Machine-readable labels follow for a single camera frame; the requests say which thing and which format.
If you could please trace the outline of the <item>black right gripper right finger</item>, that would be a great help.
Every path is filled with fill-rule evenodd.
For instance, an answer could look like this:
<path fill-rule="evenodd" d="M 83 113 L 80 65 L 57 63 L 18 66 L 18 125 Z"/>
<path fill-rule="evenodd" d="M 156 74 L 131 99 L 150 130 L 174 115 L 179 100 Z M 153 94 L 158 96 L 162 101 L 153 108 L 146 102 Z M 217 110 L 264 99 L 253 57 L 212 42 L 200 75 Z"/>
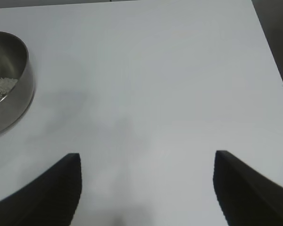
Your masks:
<path fill-rule="evenodd" d="M 283 226 L 283 187 L 229 151 L 215 153 L 213 186 L 230 226 Z"/>

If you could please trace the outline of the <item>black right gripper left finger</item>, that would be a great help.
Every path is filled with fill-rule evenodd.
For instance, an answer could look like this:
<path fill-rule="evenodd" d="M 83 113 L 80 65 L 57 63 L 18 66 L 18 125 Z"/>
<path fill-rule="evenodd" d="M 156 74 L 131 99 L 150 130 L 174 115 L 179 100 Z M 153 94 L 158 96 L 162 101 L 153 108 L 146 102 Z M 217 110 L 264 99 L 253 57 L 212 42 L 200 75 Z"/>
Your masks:
<path fill-rule="evenodd" d="M 81 193 L 81 158 L 69 153 L 0 201 L 0 226 L 68 226 Z"/>

